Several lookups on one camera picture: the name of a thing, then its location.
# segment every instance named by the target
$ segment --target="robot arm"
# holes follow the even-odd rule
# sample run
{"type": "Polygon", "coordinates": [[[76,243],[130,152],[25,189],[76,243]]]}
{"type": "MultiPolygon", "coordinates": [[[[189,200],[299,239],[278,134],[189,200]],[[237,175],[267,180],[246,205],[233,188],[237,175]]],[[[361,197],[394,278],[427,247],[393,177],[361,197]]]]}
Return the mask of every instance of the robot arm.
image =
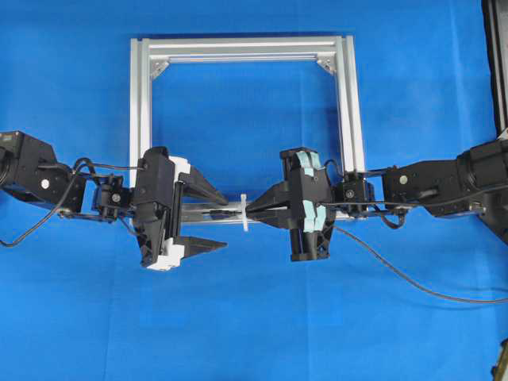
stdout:
{"type": "MultiPolygon", "coordinates": [[[[131,218],[141,251],[141,265],[169,270],[180,260],[226,246],[225,243],[180,235],[182,197],[200,198],[219,205],[228,201],[184,158],[168,156],[165,147],[149,149],[138,167],[114,167],[79,159],[73,168],[56,160],[51,145],[19,131],[0,134],[0,188],[20,201],[51,210],[66,218],[114,222],[131,218]],[[123,177],[98,175],[96,167],[137,170],[134,188],[123,177]],[[92,210],[82,214],[87,182],[96,186],[92,210]]],[[[12,244],[21,242],[30,229],[12,244]]]]}
{"type": "Polygon", "coordinates": [[[477,214],[508,244],[508,140],[473,147],[455,160],[348,173],[337,184],[330,183],[315,151],[296,148],[280,157],[284,181],[251,203],[247,212],[253,220],[290,231],[293,261],[329,257],[337,210],[352,217],[379,216],[393,229],[417,206],[434,217],[477,214]],[[382,177],[382,201],[375,200],[367,181],[372,176],[382,177]],[[390,214],[398,217],[398,224],[387,219],[390,214]]]}

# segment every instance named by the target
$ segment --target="blue background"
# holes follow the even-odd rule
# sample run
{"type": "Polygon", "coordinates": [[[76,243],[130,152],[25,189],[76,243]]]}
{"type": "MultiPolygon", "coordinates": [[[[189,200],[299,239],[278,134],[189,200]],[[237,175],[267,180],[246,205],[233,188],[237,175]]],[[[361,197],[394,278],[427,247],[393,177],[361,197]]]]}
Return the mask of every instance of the blue background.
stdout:
{"type": "MultiPolygon", "coordinates": [[[[0,130],[64,163],[127,164],[129,38],[265,33],[355,36],[369,168],[495,138],[480,1],[466,0],[3,1],[0,130]]],[[[175,65],[153,99],[154,144],[231,199],[278,182],[282,149],[337,157],[333,81],[312,63],[175,65]]],[[[44,211],[0,194],[0,214],[12,239],[44,211]]],[[[506,294],[508,249],[473,217],[341,226],[433,289],[506,294]]],[[[478,380],[508,336],[505,306],[430,298],[344,236],[329,260],[293,264],[282,230],[184,233],[229,247],[154,273],[120,224],[55,217],[2,250],[0,379],[478,380]]]]}

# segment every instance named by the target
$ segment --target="cable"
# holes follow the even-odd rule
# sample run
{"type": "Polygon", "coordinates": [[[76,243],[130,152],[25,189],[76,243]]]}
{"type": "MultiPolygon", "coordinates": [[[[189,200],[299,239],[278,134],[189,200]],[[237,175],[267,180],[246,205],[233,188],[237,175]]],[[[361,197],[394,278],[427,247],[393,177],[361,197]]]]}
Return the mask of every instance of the cable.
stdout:
{"type": "Polygon", "coordinates": [[[493,191],[500,191],[502,189],[508,189],[508,184],[505,185],[498,185],[496,187],[489,187],[483,190],[478,190],[477,192],[473,192],[470,194],[467,194],[465,196],[452,198],[447,201],[443,202],[389,202],[389,201],[371,201],[371,202],[323,202],[321,205],[323,206],[348,206],[348,205],[393,205],[393,206],[404,206],[404,207],[417,207],[417,206],[424,206],[425,208],[433,208],[436,206],[444,206],[449,204],[455,204],[456,202],[461,202],[463,200],[467,200],[468,198],[478,196],[483,193],[487,192],[493,192],[493,191]]]}
{"type": "MultiPolygon", "coordinates": [[[[55,204],[53,209],[51,209],[49,211],[49,213],[46,214],[34,226],[32,226],[30,229],[28,229],[23,234],[21,234],[18,238],[16,238],[16,240],[14,240],[13,242],[5,242],[5,241],[0,240],[0,245],[5,247],[5,248],[13,248],[14,246],[20,244],[27,236],[29,236],[30,234],[35,232],[37,229],[39,229],[44,223],[46,223],[49,220],[49,218],[51,218],[53,216],[53,214],[55,214],[58,211],[58,209],[64,204],[67,196],[69,195],[69,192],[71,191],[72,186],[74,185],[74,182],[78,178],[78,175],[81,175],[81,173],[82,173],[81,170],[83,168],[85,168],[85,167],[88,167],[88,169],[90,170],[90,174],[91,175],[95,174],[94,167],[109,168],[109,169],[114,169],[114,170],[118,170],[118,171],[130,171],[130,170],[136,170],[136,171],[137,170],[141,170],[141,171],[143,171],[144,170],[144,168],[141,168],[141,167],[118,167],[116,165],[107,165],[107,164],[92,163],[90,161],[90,159],[88,159],[86,157],[82,157],[80,159],[77,159],[75,164],[74,164],[74,167],[73,167],[74,173],[72,173],[72,175],[71,175],[71,177],[69,179],[69,184],[65,188],[65,191],[62,194],[62,197],[55,204]]],[[[42,165],[39,166],[39,168],[41,168],[41,169],[52,169],[52,168],[54,168],[54,169],[60,169],[60,170],[63,170],[63,171],[66,171],[68,169],[67,166],[65,166],[64,164],[60,164],[60,163],[56,163],[56,164],[42,164],[42,165]]],[[[134,235],[137,236],[137,234],[135,232],[131,231],[129,226],[126,225],[125,221],[123,221],[122,218],[121,218],[121,221],[127,227],[127,229],[129,230],[130,233],[133,233],[134,235]]]]}
{"type": "Polygon", "coordinates": [[[13,248],[17,244],[21,243],[27,236],[32,234],[34,231],[39,229],[53,214],[55,214],[58,209],[63,205],[65,202],[65,199],[69,195],[69,192],[71,191],[72,185],[74,184],[75,180],[78,178],[78,175],[81,174],[81,170],[86,166],[86,164],[82,164],[78,167],[77,171],[74,172],[74,174],[71,176],[71,179],[69,180],[69,184],[67,185],[67,188],[65,188],[64,193],[62,194],[62,197],[60,200],[56,203],[56,205],[51,209],[51,211],[46,214],[39,222],[37,222],[34,226],[32,226],[30,229],[28,229],[26,232],[21,234],[16,240],[13,242],[4,242],[0,240],[0,245],[4,246],[6,248],[13,248]]]}
{"type": "Polygon", "coordinates": [[[470,303],[470,304],[501,304],[501,303],[507,303],[508,298],[500,298],[500,299],[491,299],[491,300],[481,300],[481,299],[468,299],[468,298],[457,298],[455,296],[450,296],[446,294],[441,294],[436,291],[432,291],[428,289],[427,287],[422,286],[420,283],[416,282],[415,280],[412,280],[408,275],[404,274],[402,271],[398,270],[396,267],[394,267],[390,262],[385,260],[380,254],[377,253],[376,250],[371,248],[368,244],[363,242],[360,238],[357,236],[351,234],[350,232],[347,232],[346,230],[343,230],[337,226],[334,226],[336,230],[344,234],[345,236],[348,236],[349,238],[355,240],[357,243],[361,244],[364,248],[366,248],[377,260],[379,260],[382,264],[384,264],[386,267],[388,267],[390,270],[392,270],[396,275],[407,281],[412,286],[416,287],[420,291],[423,291],[427,294],[431,294],[432,296],[435,296],[437,298],[445,299],[445,300],[451,300],[453,302],[461,302],[461,303],[470,303]]]}
{"type": "Polygon", "coordinates": [[[142,167],[118,167],[117,165],[97,164],[97,163],[89,163],[89,165],[96,168],[113,169],[115,171],[144,171],[144,168],[142,167]]]}
{"type": "Polygon", "coordinates": [[[392,202],[392,201],[367,201],[367,202],[353,202],[353,201],[344,201],[344,202],[322,202],[320,205],[323,206],[348,206],[348,205],[393,205],[393,206],[403,206],[407,208],[416,208],[417,206],[424,206],[423,204],[416,202],[392,202]]]}
{"type": "Polygon", "coordinates": [[[323,167],[328,167],[328,164],[330,164],[330,163],[332,163],[333,166],[335,167],[335,173],[337,173],[338,178],[342,179],[341,171],[339,171],[339,164],[337,164],[335,159],[326,160],[325,163],[323,164],[323,167]]]}
{"type": "Polygon", "coordinates": [[[404,226],[406,223],[406,215],[405,214],[398,214],[398,224],[395,224],[394,222],[390,221],[388,218],[385,217],[381,209],[374,205],[374,209],[376,211],[376,215],[381,217],[381,220],[385,223],[386,226],[388,226],[390,229],[400,229],[404,226]]]}
{"type": "Polygon", "coordinates": [[[139,237],[140,234],[136,233],[134,230],[132,230],[129,226],[129,224],[127,222],[125,222],[124,218],[123,217],[119,217],[120,219],[120,222],[123,224],[123,226],[125,226],[127,228],[127,231],[129,232],[129,234],[135,236],[135,237],[139,237]]]}

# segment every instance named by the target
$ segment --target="metal stand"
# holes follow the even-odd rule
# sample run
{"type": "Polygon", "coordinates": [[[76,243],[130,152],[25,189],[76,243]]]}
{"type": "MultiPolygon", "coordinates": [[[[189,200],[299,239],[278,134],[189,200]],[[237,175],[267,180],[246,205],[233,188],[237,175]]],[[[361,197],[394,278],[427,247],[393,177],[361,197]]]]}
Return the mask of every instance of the metal stand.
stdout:
{"type": "MultiPolygon", "coordinates": [[[[356,62],[351,36],[206,38],[131,40],[130,53],[130,151],[131,166],[152,147],[152,81],[170,64],[260,61],[315,61],[335,78],[339,151],[342,174],[364,172],[364,146],[356,80],[356,62]]],[[[130,176],[134,187],[136,175],[130,176]]],[[[206,219],[211,210],[239,210],[213,204],[186,204],[183,223],[242,223],[241,216],[206,219]]],[[[337,214],[337,219],[350,218],[337,214]]]]}

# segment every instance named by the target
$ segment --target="metal rod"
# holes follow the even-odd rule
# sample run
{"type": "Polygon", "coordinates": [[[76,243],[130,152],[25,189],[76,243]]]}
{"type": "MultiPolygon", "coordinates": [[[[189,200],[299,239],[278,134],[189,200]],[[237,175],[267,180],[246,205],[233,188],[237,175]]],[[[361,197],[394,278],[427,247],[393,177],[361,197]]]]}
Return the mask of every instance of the metal rod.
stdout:
{"type": "MultiPolygon", "coordinates": [[[[231,225],[231,224],[242,224],[241,215],[235,214],[230,215],[220,220],[214,220],[210,216],[212,211],[227,211],[237,212],[240,211],[241,204],[239,202],[230,202],[227,206],[221,206],[213,203],[188,203],[182,205],[182,219],[181,222],[184,225],[231,225]]],[[[349,217],[347,214],[337,211],[336,220],[345,221],[353,220],[353,217],[349,217]]]]}

